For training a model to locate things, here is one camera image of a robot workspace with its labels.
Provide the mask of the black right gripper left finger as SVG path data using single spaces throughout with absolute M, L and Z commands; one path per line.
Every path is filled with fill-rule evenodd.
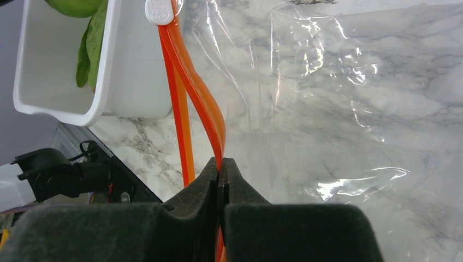
M 1 261 L 214 261 L 217 162 L 168 201 L 40 206 L 20 217 Z

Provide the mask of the green cabbage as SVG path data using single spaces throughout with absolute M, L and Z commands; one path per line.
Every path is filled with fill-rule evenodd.
M 102 0 L 45 0 L 45 2 L 60 14 L 69 17 L 87 18 L 94 15 Z

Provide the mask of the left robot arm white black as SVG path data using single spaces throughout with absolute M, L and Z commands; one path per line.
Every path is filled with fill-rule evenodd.
M 77 198 L 83 193 L 106 191 L 111 171 L 108 163 L 94 160 L 98 144 L 85 140 L 79 149 L 80 154 L 67 158 L 58 149 L 42 148 L 2 165 L 1 213 L 57 195 Z

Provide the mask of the clear zip bag orange zipper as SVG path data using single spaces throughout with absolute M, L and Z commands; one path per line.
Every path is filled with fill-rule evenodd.
M 385 261 L 462 261 L 462 1 L 181 1 L 227 124 L 273 203 L 351 204 Z

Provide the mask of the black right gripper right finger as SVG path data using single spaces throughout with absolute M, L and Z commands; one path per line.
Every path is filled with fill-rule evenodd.
M 225 158 L 218 205 L 228 261 L 382 261 L 368 218 L 346 204 L 271 204 Z

